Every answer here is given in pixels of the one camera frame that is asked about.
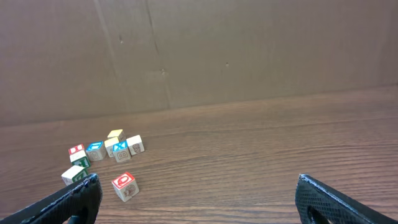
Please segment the red circle block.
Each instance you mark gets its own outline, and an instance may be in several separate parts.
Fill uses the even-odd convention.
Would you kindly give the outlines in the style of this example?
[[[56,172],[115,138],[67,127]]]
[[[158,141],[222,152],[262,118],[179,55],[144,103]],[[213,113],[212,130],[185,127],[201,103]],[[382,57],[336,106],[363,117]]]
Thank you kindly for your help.
[[[133,196],[139,193],[139,188],[135,177],[129,172],[125,172],[111,181],[114,190],[118,197],[123,201],[127,202]]]

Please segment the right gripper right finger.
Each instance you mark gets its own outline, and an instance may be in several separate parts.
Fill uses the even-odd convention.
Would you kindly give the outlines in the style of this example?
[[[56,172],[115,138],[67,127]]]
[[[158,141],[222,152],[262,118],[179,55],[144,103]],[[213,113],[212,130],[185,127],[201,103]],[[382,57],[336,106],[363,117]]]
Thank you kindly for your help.
[[[306,224],[397,224],[347,195],[307,175],[300,174],[295,191],[300,221]]]

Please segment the white spiral block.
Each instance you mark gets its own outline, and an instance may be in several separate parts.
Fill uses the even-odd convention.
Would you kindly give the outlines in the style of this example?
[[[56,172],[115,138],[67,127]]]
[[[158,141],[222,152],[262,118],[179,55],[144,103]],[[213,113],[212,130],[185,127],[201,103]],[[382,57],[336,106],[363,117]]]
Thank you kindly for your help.
[[[81,166],[72,166],[66,170],[62,175],[62,180],[66,185],[70,185],[88,175],[87,170]]]

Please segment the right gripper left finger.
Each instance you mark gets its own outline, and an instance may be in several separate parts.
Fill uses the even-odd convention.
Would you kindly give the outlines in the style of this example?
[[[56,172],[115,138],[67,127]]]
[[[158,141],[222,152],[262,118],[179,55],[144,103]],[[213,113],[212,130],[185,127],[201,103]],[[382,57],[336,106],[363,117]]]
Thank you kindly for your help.
[[[100,179],[92,173],[2,219],[1,223],[94,224],[102,196]]]

